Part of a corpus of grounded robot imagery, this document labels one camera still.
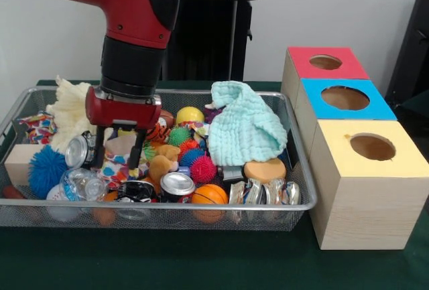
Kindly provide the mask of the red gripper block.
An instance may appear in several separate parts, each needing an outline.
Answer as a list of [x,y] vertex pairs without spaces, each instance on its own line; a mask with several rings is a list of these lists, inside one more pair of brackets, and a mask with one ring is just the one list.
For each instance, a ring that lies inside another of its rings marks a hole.
[[85,98],[86,117],[90,124],[97,126],[91,167],[99,169],[103,166],[105,127],[121,125],[138,129],[128,160],[130,170],[137,168],[147,135],[146,130],[155,127],[161,109],[162,103],[158,94],[149,98],[133,99],[107,93],[100,86],[90,86]]

